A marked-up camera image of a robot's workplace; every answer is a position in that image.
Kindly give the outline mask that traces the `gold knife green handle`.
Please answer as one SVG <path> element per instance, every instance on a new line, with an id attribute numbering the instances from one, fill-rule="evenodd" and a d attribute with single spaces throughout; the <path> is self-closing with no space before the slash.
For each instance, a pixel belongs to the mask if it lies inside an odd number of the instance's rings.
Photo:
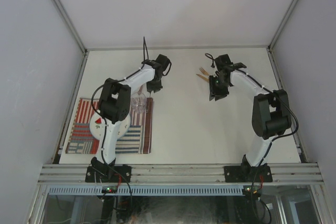
<path id="1" fill-rule="evenodd" d="M 198 77 L 200 77 L 201 79 L 205 80 L 206 82 L 209 82 L 208 78 L 206 78 L 205 76 L 201 75 L 201 74 L 196 74 Z"/>

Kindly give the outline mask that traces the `gold fork green handle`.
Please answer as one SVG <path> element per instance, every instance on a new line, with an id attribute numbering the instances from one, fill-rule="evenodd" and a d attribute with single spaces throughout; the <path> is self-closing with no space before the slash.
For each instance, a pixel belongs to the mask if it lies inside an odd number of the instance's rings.
<path id="1" fill-rule="evenodd" d="M 199 70 L 203 75 L 209 76 L 209 73 L 203 67 L 200 67 Z"/>

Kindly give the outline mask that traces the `clear drinking glass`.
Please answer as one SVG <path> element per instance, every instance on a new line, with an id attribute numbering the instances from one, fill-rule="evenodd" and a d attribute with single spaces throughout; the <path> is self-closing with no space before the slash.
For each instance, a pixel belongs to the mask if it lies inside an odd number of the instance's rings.
<path id="1" fill-rule="evenodd" d="M 146 111 L 146 96 L 143 93 L 131 95 L 131 108 L 138 114 Z"/>

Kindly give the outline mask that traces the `striped patchwork placemat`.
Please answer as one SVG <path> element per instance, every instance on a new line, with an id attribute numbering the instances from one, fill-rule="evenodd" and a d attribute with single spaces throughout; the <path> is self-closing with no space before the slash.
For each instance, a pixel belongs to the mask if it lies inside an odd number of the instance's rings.
<path id="1" fill-rule="evenodd" d="M 117 154 L 150 154 L 152 145 L 152 115 L 148 114 L 149 100 L 146 100 L 146 111 L 138 114 L 130 109 L 131 125 L 126 134 L 117 140 Z M 90 132 L 89 123 L 94 114 L 91 100 L 79 99 L 75 119 L 65 150 L 66 154 L 95 154 L 99 140 Z"/>

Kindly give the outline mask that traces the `white watermelon pattern plate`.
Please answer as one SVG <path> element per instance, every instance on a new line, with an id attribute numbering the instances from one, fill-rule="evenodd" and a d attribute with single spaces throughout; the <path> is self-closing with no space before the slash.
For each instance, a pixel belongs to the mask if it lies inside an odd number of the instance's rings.
<path id="1" fill-rule="evenodd" d="M 131 125 L 131 117 L 130 115 L 128 115 L 120 124 L 119 130 L 118 130 L 118 139 L 120 139 L 126 134 L 130 125 Z M 100 140 L 101 130 L 103 128 L 103 122 L 102 122 L 102 118 L 97 113 L 94 113 L 93 116 L 91 117 L 89 128 L 90 128 L 90 132 L 92 136 L 96 138 L 97 140 Z"/>

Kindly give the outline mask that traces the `pink handled spoon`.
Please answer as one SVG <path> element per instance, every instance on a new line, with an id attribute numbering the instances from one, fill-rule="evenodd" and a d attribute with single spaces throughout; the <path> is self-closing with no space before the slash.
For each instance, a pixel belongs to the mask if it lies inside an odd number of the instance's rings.
<path id="1" fill-rule="evenodd" d="M 140 86 L 139 90 L 138 90 L 138 94 L 141 94 L 143 90 L 143 86 Z"/>

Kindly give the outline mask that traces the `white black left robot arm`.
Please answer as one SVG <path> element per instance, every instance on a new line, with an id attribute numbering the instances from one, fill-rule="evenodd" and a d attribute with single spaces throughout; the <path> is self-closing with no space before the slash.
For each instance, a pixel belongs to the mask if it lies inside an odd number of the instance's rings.
<path id="1" fill-rule="evenodd" d="M 91 166 L 97 170 L 97 176 L 103 182 L 113 180 L 115 176 L 116 144 L 121 122 L 129 115 L 131 95 L 146 84 L 150 91 L 162 89 L 161 79 L 170 71 L 170 59 L 159 54 L 155 60 L 145 59 L 141 67 L 129 76 L 115 80 L 108 78 L 101 89 L 96 113 L 102 118 L 103 130 L 96 155 Z"/>

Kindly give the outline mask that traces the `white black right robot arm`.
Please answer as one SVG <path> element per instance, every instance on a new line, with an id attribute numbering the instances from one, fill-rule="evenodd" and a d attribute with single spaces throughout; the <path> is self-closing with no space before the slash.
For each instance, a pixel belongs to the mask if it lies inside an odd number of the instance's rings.
<path id="1" fill-rule="evenodd" d="M 287 92 L 266 88 L 246 71 L 243 63 L 233 63 L 228 54 L 216 58 L 209 53 L 205 56 L 212 61 L 211 67 L 216 69 L 215 74 L 208 77 L 210 100 L 227 97 L 229 88 L 234 87 L 253 102 L 251 124 L 256 137 L 243 157 L 243 162 L 248 164 L 241 168 L 242 178 L 252 182 L 259 177 L 259 166 L 266 163 L 272 143 L 289 136 L 285 131 L 291 128 L 292 119 L 296 118 L 289 107 Z"/>

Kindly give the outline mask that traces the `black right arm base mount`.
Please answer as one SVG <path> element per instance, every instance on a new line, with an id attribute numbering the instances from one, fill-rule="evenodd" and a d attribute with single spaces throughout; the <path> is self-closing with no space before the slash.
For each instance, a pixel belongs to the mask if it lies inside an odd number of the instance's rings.
<path id="1" fill-rule="evenodd" d="M 241 165 L 224 167 L 225 182 L 227 183 L 272 183 L 272 173 L 268 165 L 243 168 Z"/>

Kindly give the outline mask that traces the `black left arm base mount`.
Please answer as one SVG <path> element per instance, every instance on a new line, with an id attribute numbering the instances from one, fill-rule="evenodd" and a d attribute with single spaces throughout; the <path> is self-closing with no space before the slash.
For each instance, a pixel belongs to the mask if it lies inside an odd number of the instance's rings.
<path id="1" fill-rule="evenodd" d="M 85 182 L 94 183 L 117 183 L 121 177 L 123 183 L 130 182 L 132 168 L 128 165 L 108 167 L 103 165 L 102 167 L 89 166 L 86 171 Z"/>

